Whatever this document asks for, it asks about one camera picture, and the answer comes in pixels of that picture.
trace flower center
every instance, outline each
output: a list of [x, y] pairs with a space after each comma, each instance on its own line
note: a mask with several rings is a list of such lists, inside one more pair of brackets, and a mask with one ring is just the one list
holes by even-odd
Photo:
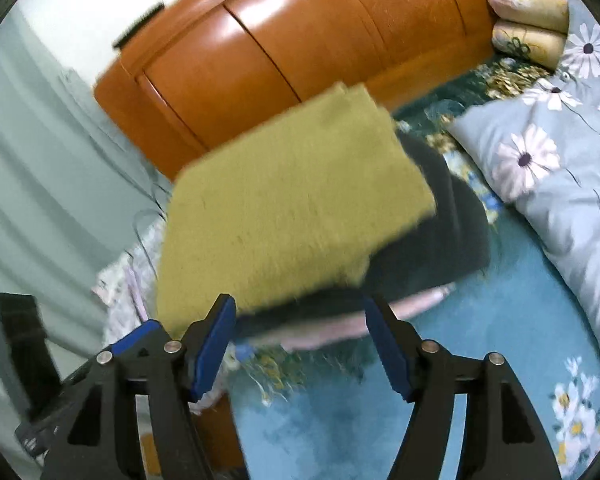
[[520, 155], [520, 158], [518, 159], [518, 165], [520, 166], [520, 168], [524, 168], [525, 166], [528, 166], [530, 162], [531, 162], [531, 155], [529, 155], [527, 152]]

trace wooden bed frame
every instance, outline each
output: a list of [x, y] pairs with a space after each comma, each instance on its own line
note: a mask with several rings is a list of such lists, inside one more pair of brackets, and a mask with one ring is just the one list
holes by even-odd
[[188, 162], [336, 81], [389, 110], [492, 53], [487, 0], [179, 0], [94, 94], [156, 167]]

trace olive green towel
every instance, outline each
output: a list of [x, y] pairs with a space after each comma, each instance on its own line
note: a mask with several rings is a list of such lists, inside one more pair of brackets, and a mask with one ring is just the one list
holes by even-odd
[[363, 86], [337, 85], [180, 173], [157, 318], [178, 337], [222, 292], [253, 312], [357, 284], [371, 254], [434, 210], [391, 116]]

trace curtain fold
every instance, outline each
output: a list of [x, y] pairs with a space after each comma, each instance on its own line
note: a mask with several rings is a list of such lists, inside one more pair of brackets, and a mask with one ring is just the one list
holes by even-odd
[[[136, 213], [158, 211], [160, 187], [170, 183], [14, 7], [0, 25], [0, 292], [36, 296], [64, 374], [99, 350], [106, 313], [91, 287], [135, 243]], [[17, 423], [0, 384], [0, 447], [35, 478]]]

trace floral pillow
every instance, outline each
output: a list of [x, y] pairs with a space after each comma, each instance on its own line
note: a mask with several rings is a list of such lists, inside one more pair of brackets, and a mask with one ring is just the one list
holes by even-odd
[[600, 26], [584, 5], [570, 2], [554, 76], [470, 108], [449, 130], [538, 232], [600, 345]]

